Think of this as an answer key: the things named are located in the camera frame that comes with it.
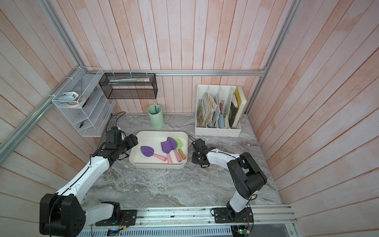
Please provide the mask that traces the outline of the green shovel wooden handle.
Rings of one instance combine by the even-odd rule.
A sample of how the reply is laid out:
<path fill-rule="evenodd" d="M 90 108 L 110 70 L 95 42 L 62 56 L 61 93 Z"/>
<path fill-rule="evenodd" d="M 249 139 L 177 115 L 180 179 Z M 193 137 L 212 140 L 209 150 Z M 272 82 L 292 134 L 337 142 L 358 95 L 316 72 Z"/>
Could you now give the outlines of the green shovel wooden handle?
<path fill-rule="evenodd" d="M 180 140 L 179 138 L 174 138 L 174 140 L 175 140 L 176 143 L 177 143 L 177 148 L 176 148 L 176 150 L 178 151 L 178 153 L 179 153 L 181 159 L 182 159 L 182 160 L 186 160 L 187 158 L 186 158 L 184 152 L 181 150 L 181 148 L 183 147 L 183 144 L 182 144 L 181 140 Z"/>

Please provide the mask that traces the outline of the purple pointed shovel pink handle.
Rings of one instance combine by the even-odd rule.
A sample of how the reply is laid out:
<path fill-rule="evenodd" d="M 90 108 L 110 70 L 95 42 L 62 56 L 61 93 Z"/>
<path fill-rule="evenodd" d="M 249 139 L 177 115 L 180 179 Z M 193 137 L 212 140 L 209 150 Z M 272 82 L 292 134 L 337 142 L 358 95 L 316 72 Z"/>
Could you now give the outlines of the purple pointed shovel pink handle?
<path fill-rule="evenodd" d="M 180 163 L 182 161 L 182 159 L 181 159 L 181 156 L 179 155 L 179 153 L 177 151 L 178 144 L 177 144 L 176 140 L 171 138 L 171 137 L 168 137 L 167 141 L 170 142 L 170 144 L 172 146 L 172 150 L 174 151 L 175 157 L 176 157 L 177 161 Z"/>

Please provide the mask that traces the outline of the purple pointed trowel pink handle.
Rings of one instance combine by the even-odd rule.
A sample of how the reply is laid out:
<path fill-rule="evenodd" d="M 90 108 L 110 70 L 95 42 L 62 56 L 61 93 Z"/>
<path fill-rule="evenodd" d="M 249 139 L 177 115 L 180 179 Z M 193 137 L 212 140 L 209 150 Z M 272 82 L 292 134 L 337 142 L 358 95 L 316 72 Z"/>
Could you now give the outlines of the purple pointed trowel pink handle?
<path fill-rule="evenodd" d="M 163 162 L 167 161 L 167 157 L 158 155 L 155 153 L 155 150 L 150 146 L 141 146 L 141 152 L 146 157 L 155 157 Z"/>

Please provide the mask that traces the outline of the white storage box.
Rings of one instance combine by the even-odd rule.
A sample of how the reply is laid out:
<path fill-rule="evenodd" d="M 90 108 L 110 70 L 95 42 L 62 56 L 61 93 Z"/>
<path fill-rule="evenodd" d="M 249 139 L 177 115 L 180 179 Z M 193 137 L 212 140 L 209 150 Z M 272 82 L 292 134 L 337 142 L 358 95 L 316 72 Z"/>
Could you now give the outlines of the white storage box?
<path fill-rule="evenodd" d="M 141 131 L 137 133 L 138 145 L 132 148 L 130 152 L 129 161 L 136 168 L 161 168 L 161 169 L 182 169 L 185 167 L 188 161 L 188 135 L 181 131 Z M 141 146 L 150 146 L 155 150 L 155 153 L 164 157 L 167 157 L 166 153 L 162 151 L 161 142 L 167 141 L 167 138 L 179 138 L 183 144 L 181 150 L 186 156 L 186 160 L 182 160 L 180 163 L 177 161 L 174 151 L 170 152 L 172 159 L 172 165 L 168 164 L 168 161 L 161 161 L 155 157 L 146 157 L 141 152 Z"/>

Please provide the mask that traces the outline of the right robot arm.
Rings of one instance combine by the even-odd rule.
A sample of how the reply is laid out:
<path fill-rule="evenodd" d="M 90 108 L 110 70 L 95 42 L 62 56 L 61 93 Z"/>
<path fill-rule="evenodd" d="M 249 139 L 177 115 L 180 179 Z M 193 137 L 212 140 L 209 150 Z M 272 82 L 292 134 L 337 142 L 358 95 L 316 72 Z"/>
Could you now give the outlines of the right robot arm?
<path fill-rule="evenodd" d="M 229 171 L 236 192 L 226 207 L 212 209 L 216 223 L 236 223 L 253 220 L 248 207 L 253 196 L 267 183 L 267 177 L 248 152 L 231 154 L 215 147 L 207 147 L 204 140 L 193 141 L 192 163 L 201 168 L 217 165 Z"/>

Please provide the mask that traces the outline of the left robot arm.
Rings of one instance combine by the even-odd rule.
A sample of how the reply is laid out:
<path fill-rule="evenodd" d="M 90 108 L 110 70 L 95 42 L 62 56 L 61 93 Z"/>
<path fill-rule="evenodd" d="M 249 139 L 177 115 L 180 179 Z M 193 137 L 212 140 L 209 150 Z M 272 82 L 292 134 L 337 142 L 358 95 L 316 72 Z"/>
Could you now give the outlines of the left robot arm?
<path fill-rule="evenodd" d="M 106 140 L 90 156 L 87 165 L 64 187 L 54 194 L 46 194 L 39 204 L 39 232 L 42 235 L 76 237 L 84 227 L 110 221 L 120 225 L 120 204 L 106 201 L 84 209 L 82 201 L 97 179 L 107 171 L 121 154 L 138 145 L 138 138 L 126 135 L 113 126 L 106 132 Z"/>

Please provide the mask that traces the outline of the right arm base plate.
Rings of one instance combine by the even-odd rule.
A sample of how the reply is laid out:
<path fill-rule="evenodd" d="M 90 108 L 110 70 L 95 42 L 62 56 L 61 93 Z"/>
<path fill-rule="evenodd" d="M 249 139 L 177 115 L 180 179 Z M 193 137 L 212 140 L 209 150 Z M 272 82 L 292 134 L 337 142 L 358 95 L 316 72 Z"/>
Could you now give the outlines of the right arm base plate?
<path fill-rule="evenodd" d="M 231 207 L 216 207 L 211 209 L 211 214 L 218 224 L 254 223 L 253 213 L 249 207 L 246 207 L 241 212 L 234 212 Z"/>

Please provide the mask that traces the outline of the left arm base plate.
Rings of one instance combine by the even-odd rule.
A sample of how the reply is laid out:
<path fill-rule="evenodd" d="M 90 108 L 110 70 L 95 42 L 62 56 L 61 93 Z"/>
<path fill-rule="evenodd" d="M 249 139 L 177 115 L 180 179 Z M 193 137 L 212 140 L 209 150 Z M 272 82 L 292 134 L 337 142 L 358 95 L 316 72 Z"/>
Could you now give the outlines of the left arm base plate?
<path fill-rule="evenodd" d="M 114 210 L 111 218 L 95 223 L 95 226 L 134 226 L 136 223 L 137 210 Z"/>

